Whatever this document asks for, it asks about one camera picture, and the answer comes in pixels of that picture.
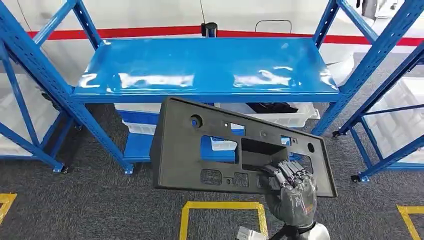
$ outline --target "blue shelf board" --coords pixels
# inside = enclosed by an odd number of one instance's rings
[[[84,103],[335,102],[311,38],[108,39],[72,97]]]
[[[126,140],[124,160],[129,163],[150,162],[149,152],[153,135],[130,133]],[[203,137],[200,145],[200,155],[205,161],[234,162],[234,151],[213,151],[211,138]]]

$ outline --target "robotic arm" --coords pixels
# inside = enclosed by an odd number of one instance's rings
[[[262,187],[271,192],[269,177],[275,177],[280,187],[279,194],[265,195],[266,204],[277,219],[285,222],[284,227],[270,240],[283,236],[292,240],[329,240],[327,228],[314,220],[317,183],[313,175],[296,161],[266,165],[263,170],[269,176],[259,178]]]

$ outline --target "yellow floor marking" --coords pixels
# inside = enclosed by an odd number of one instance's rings
[[[257,201],[188,201],[181,212],[181,225],[179,228],[179,240],[187,239],[189,228],[189,209],[256,209],[259,217],[260,232],[268,237],[267,219],[264,205]]]
[[[16,193],[0,193],[0,204],[2,204],[0,207],[0,225],[2,224],[3,219],[11,208],[11,205],[15,200],[16,196]]]
[[[403,218],[406,226],[408,227],[409,233],[413,240],[421,240],[418,235],[417,230],[414,227],[414,224],[411,221],[409,214],[424,214],[424,206],[399,206],[396,205],[399,210],[400,215]]]

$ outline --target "black bracket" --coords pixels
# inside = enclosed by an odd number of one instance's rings
[[[244,126],[236,135],[231,124]],[[202,159],[202,136],[237,143],[234,162]],[[282,143],[282,136],[290,139]],[[289,153],[310,157],[318,197],[336,197],[324,140],[321,137],[176,97],[160,108],[150,159],[153,186],[162,189],[263,194],[259,169],[288,161]]]
[[[217,37],[218,24],[216,24],[215,22],[202,23],[200,27],[202,37]]]

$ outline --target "blue metal shelf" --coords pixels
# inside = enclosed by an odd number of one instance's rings
[[[96,50],[76,88],[65,82],[40,50],[71,9]],[[372,47],[345,85],[337,89],[318,49],[339,9],[346,12]],[[0,38],[9,55],[69,116],[86,126],[126,174],[131,174],[132,163],[145,160],[148,145],[138,151],[140,139],[130,134],[123,154],[85,103],[158,103],[169,95],[204,103],[330,102],[312,130],[321,135],[423,9],[424,0],[406,0],[380,36],[347,1],[330,0],[312,39],[102,40],[82,0],[68,0],[33,40],[0,1]]]
[[[339,93],[311,38],[208,37],[104,40],[73,98],[84,103],[161,103],[167,96],[204,103],[333,102]]]
[[[334,136],[346,135],[347,132],[350,132],[356,146],[359,149],[363,161],[366,165],[366,170],[360,172],[356,180],[367,182],[369,177],[382,171],[382,170],[423,170],[424,163],[408,163],[408,162],[398,162],[402,158],[408,156],[409,154],[417,151],[417,149],[424,147],[424,135],[421,135],[417,139],[406,144],[401,149],[398,149],[391,155],[383,157],[380,149],[377,145],[377,141],[373,135],[373,132],[368,127],[367,123],[364,120],[364,116],[382,114],[382,113],[391,113],[396,111],[403,111],[408,109],[417,109],[423,108],[423,104],[414,105],[414,106],[403,106],[392,109],[384,109],[378,111],[369,111],[374,104],[376,104],[388,90],[390,90],[404,74],[411,71],[416,65],[420,64],[421,59],[424,57],[424,41],[394,70],[394,72],[377,88],[377,90],[365,101],[365,103],[359,107],[359,109],[352,115],[352,117],[347,120],[338,131],[333,133]],[[378,162],[372,164],[370,157],[368,156],[367,151],[365,150],[361,139],[358,137],[354,126],[358,123],[361,123],[365,129],[365,133],[368,136],[371,144],[377,153]]]

